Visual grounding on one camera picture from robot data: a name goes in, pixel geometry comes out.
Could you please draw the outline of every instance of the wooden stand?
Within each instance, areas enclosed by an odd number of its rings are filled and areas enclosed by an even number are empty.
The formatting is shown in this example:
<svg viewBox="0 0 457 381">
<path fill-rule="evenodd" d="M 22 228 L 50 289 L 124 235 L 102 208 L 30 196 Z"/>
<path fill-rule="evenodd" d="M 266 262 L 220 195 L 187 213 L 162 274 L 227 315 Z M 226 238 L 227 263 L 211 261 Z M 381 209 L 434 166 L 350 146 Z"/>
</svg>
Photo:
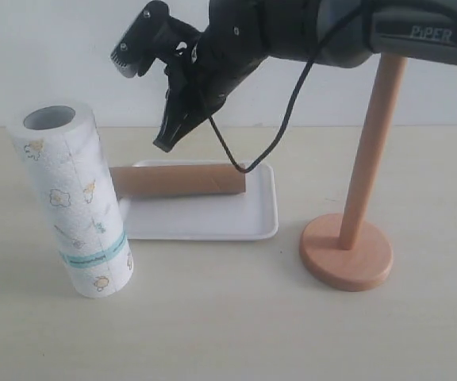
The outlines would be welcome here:
<svg viewBox="0 0 457 381">
<path fill-rule="evenodd" d="M 320 281 L 342 291 L 367 291 L 381 285 L 393 265 L 389 241 L 364 217 L 406 63 L 405 57 L 381 56 L 345 212 L 319 217 L 301 237 L 303 264 Z"/>
</svg>

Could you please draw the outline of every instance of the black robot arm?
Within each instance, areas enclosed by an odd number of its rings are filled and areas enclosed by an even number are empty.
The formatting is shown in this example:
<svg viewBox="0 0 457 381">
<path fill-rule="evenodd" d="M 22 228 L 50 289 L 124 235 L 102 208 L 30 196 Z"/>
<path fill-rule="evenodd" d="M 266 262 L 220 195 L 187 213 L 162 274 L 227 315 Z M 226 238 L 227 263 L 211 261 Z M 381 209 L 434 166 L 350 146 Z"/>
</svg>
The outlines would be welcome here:
<svg viewBox="0 0 457 381">
<path fill-rule="evenodd" d="M 111 58 L 128 78 L 145 75 L 156 59 L 166 64 L 154 144 L 169 152 L 269 57 L 352 68 L 383 52 L 457 65 L 457 0 L 211 0 L 202 33 L 155 0 Z"/>
</svg>

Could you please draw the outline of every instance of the table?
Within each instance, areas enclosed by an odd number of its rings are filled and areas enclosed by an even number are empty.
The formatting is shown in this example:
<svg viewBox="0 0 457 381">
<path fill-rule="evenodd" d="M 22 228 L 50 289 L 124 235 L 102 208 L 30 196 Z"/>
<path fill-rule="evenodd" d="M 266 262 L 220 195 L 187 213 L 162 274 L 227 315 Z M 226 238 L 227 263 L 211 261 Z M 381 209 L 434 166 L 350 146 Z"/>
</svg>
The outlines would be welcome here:
<svg viewBox="0 0 457 381">
<path fill-rule="evenodd" d="M 226 129 L 241 160 L 275 129 Z M 100 134 L 110 165 L 224 159 L 207 126 L 171 154 L 156 129 Z M 131 243 L 120 293 L 76 294 L 0 129 L 0 380 L 457 379 L 457 126 L 394 127 L 367 220 L 393 243 L 381 287 L 334 291 L 301 264 L 313 218 L 343 211 L 359 128 L 292 128 L 269 158 L 280 230 L 256 243 Z"/>
</svg>

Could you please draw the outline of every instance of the paper towel roll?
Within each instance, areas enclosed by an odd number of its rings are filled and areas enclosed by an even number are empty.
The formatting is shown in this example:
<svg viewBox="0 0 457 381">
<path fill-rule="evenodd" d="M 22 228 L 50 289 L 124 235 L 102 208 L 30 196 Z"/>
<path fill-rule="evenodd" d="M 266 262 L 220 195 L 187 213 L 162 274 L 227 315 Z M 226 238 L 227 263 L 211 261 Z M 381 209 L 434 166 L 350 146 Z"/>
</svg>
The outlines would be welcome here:
<svg viewBox="0 0 457 381">
<path fill-rule="evenodd" d="M 88 298 L 121 290 L 132 277 L 133 257 L 90 107 L 42 104 L 7 130 L 75 289 Z"/>
</svg>

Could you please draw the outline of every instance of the white tray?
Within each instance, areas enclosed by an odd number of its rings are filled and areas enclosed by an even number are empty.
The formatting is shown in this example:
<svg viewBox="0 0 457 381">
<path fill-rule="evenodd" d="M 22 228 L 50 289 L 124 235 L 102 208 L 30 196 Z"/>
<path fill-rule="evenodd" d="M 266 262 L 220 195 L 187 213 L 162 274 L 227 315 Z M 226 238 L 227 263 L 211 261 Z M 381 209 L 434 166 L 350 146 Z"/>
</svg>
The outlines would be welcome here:
<svg viewBox="0 0 457 381">
<path fill-rule="evenodd" d="M 135 167 L 221 164 L 219 161 L 146 160 Z M 130 240 L 261 241 L 278 232 L 275 176 L 260 164 L 238 195 L 155 198 L 119 202 Z"/>
</svg>

